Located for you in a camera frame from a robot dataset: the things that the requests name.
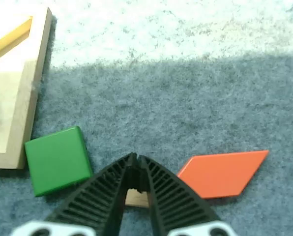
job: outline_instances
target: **screw hole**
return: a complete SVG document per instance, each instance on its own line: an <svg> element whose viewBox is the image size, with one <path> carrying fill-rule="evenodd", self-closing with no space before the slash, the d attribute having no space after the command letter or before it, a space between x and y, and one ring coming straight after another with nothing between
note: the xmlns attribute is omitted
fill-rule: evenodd
<svg viewBox="0 0 293 236"><path fill-rule="evenodd" d="M50 231L47 229L40 229L35 231L31 236L49 236Z"/></svg>
<svg viewBox="0 0 293 236"><path fill-rule="evenodd" d="M210 231L211 236L229 236L228 233L225 230L222 230L220 228L215 228Z"/></svg>

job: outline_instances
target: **wooden frame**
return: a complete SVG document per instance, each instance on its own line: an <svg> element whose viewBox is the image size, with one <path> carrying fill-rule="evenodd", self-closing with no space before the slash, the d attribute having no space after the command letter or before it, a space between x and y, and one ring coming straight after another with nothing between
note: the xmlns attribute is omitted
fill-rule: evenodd
<svg viewBox="0 0 293 236"><path fill-rule="evenodd" d="M41 79L52 21L52 13L47 7L39 6L28 15L32 16L30 30L0 51L2 169L24 166L23 144L31 136L38 95L35 86Z"/></svg>

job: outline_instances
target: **tan wooden piece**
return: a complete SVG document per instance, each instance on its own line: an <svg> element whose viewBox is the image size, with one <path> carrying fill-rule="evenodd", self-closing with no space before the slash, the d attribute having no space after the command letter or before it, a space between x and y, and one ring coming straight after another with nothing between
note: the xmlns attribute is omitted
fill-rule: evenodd
<svg viewBox="0 0 293 236"><path fill-rule="evenodd" d="M41 79L52 14L49 8L39 7L25 18L8 14L8 20L20 25L9 33L1 30L0 35L0 168L21 169L23 143L32 131L38 94L35 86Z"/></svg>

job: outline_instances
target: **carpet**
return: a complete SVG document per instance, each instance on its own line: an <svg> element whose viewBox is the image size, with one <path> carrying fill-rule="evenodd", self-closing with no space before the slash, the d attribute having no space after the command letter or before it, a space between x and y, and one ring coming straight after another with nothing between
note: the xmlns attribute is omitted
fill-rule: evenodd
<svg viewBox="0 0 293 236"><path fill-rule="evenodd" d="M132 151L177 173L193 155L268 149L211 207L241 236L293 236L293 0L3 2L54 14L32 139L80 126L94 172ZM0 170L0 236L74 188L36 198L27 168ZM151 236L148 210L127 207L119 235Z"/></svg>

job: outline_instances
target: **wooden block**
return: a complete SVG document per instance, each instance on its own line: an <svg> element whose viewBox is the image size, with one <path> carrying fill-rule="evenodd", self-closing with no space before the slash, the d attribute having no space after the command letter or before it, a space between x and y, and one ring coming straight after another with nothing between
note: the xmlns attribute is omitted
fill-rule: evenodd
<svg viewBox="0 0 293 236"><path fill-rule="evenodd" d="M126 197L126 205L132 207L148 208L147 193L139 193L135 189L129 189Z"/></svg>
<svg viewBox="0 0 293 236"><path fill-rule="evenodd" d="M31 23L31 16L19 15L12 21L8 17L0 16L0 51L29 32Z"/></svg>
<svg viewBox="0 0 293 236"><path fill-rule="evenodd" d="M0 49L0 168L24 166L24 142L30 140L52 14L47 7L29 12L30 29L7 33Z"/></svg>

